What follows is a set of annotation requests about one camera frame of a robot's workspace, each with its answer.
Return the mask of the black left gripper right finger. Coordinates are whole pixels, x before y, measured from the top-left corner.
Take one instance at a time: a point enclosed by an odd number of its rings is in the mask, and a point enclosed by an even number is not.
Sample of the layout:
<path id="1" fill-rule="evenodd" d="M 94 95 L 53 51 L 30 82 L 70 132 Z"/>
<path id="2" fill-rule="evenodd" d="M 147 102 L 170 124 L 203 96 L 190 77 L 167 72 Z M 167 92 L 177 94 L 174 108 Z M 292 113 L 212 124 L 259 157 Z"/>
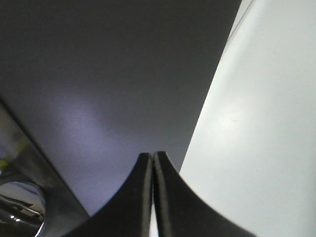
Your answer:
<path id="1" fill-rule="evenodd" d="M 181 178 L 166 152 L 153 156 L 154 204 L 161 237 L 252 237 L 207 205 Z"/>

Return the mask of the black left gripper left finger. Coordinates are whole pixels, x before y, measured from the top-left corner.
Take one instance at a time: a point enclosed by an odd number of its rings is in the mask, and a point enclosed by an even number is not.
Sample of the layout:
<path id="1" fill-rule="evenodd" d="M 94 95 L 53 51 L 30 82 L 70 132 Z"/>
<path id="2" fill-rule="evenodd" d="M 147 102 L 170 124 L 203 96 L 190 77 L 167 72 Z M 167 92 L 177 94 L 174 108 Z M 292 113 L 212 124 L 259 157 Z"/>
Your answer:
<path id="1" fill-rule="evenodd" d="M 148 237 L 152 208 L 153 160 L 141 153 L 114 196 L 67 237 Z"/>

